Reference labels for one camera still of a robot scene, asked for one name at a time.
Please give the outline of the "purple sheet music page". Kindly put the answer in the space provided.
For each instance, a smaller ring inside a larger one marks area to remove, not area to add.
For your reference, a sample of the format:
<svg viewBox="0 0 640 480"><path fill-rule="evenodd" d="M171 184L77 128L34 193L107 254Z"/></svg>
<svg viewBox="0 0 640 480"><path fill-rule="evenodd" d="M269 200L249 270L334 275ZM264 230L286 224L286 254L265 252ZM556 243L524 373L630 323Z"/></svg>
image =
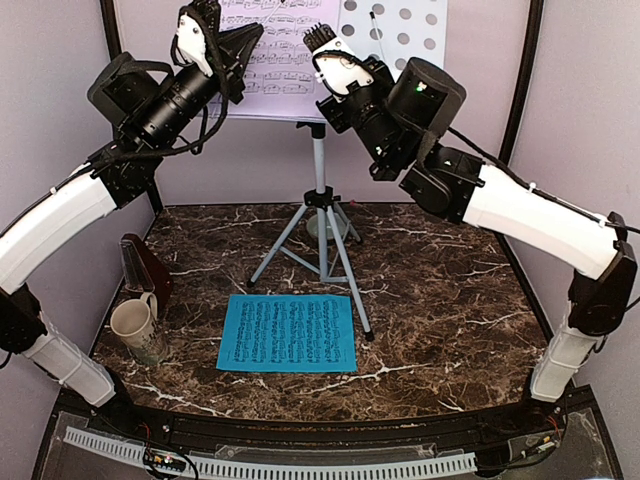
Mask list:
<svg viewBox="0 0 640 480"><path fill-rule="evenodd" d="M340 3L327 0L228 0L221 3L223 30L259 22L264 33L244 75L243 100L231 118L321 121L316 103L328 92L316 80L304 34L319 23L338 26Z"/></svg>

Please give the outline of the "blue sheet music page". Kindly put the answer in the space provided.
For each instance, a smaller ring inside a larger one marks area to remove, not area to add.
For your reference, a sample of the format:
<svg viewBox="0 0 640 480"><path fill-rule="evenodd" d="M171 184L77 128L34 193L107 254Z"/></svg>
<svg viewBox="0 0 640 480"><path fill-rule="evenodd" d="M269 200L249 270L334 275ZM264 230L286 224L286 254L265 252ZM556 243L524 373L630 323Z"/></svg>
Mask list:
<svg viewBox="0 0 640 480"><path fill-rule="evenodd" d="M232 295L216 367L248 373L356 371L351 299Z"/></svg>

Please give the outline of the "pale green round dish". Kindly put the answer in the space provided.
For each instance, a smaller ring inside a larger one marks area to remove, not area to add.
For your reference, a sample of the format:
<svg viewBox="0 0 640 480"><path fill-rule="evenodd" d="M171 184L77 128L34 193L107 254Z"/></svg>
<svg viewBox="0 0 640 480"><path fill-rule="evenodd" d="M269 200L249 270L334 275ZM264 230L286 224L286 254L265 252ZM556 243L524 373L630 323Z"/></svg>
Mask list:
<svg viewBox="0 0 640 480"><path fill-rule="evenodd" d="M336 216L336 222L338 225L340 235L344 236L345 232L347 231L346 223L339 216ZM315 239L318 238L319 228L318 228L318 216L316 214L312 215L310 219L307 221L306 231L312 238L315 238ZM325 235L328 241L334 240L334 233L328 218L325 219Z"/></svg>

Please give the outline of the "cream ceramic mug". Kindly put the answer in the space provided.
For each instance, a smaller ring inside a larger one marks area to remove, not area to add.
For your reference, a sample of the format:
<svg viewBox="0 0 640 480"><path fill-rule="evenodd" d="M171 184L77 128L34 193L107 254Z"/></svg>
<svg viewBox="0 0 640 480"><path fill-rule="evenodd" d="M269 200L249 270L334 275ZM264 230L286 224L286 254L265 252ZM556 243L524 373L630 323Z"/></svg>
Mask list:
<svg viewBox="0 0 640 480"><path fill-rule="evenodd" d="M144 365L157 365L168 355L168 344L158 326L158 302L154 293L122 302L110 318L111 330Z"/></svg>

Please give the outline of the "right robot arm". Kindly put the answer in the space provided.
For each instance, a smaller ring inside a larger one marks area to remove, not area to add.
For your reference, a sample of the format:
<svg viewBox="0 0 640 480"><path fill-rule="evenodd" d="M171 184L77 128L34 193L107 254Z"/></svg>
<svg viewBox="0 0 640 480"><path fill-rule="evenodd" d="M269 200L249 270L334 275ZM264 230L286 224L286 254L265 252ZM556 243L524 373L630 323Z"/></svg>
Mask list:
<svg viewBox="0 0 640 480"><path fill-rule="evenodd" d="M466 92L437 66L414 57L393 77L383 62L337 49L312 62L330 93L319 110L337 132L357 133L375 180L398 181L431 215L502 233L572 266L568 311L533 370L531 396L510 413L517 432L534 432L549 416L547 402L623 320L638 270L623 218L566 203L477 147L443 146Z"/></svg>

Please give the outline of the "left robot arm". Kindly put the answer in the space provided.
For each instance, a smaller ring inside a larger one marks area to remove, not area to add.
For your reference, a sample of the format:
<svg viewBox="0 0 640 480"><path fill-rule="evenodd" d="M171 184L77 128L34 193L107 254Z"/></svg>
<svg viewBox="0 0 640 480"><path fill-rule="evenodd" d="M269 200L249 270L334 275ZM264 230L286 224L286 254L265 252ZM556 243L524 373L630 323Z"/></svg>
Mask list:
<svg viewBox="0 0 640 480"><path fill-rule="evenodd" d="M230 104L243 98L244 75L264 33L253 22L221 30L222 7L193 1L179 11L172 63L115 57L89 88L92 105L115 138L26 209L1 233L1 348L22 355L96 409L120 436L141 427L126 389L44 318L28 277L97 220L154 184L164 158L195 153L215 135Z"/></svg>

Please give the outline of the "brown wooden metronome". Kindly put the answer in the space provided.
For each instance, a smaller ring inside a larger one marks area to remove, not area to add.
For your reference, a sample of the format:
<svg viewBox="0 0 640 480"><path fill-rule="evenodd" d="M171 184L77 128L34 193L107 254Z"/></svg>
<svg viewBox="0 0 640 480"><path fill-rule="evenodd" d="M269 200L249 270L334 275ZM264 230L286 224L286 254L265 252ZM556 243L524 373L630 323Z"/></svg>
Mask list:
<svg viewBox="0 0 640 480"><path fill-rule="evenodd" d="M123 235L119 246L125 289L134 293L153 293L158 309L162 311L173 290L173 279L168 269L136 234Z"/></svg>

